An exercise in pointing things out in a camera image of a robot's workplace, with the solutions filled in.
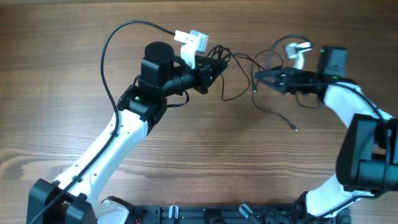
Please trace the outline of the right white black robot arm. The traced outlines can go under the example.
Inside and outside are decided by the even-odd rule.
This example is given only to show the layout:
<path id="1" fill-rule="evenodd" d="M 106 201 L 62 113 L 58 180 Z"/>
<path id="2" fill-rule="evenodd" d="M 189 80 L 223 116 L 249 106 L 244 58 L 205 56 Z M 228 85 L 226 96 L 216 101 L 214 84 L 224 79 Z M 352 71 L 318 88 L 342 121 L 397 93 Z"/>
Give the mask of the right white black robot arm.
<path id="1" fill-rule="evenodd" d="M 379 109 L 359 85 L 345 77 L 348 51 L 324 46 L 317 70 L 302 68 L 303 53 L 296 47 L 289 57 L 294 67 L 261 70 L 254 78 L 280 93 L 314 94 L 335 112 L 347 127 L 335 173 L 321 186 L 305 192 L 296 209 L 297 218 L 332 218 L 361 199 L 377 199 L 397 191 L 397 119 Z"/>

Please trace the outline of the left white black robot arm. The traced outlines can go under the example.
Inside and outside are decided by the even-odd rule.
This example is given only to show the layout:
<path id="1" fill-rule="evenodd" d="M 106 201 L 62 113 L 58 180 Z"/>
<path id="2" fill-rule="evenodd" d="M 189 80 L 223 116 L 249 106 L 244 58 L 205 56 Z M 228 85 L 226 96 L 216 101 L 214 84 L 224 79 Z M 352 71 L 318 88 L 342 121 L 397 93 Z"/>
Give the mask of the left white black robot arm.
<path id="1" fill-rule="evenodd" d="M 191 49 L 175 55 L 164 42 L 144 50 L 141 73 L 118 101 L 104 131 L 53 182 L 39 179 L 29 191 L 28 223 L 134 223 L 135 208 L 117 197 L 98 197 L 120 163 L 142 142 L 171 107 L 168 96 L 193 88 L 207 93 L 228 66 L 221 57 L 204 57 Z"/>

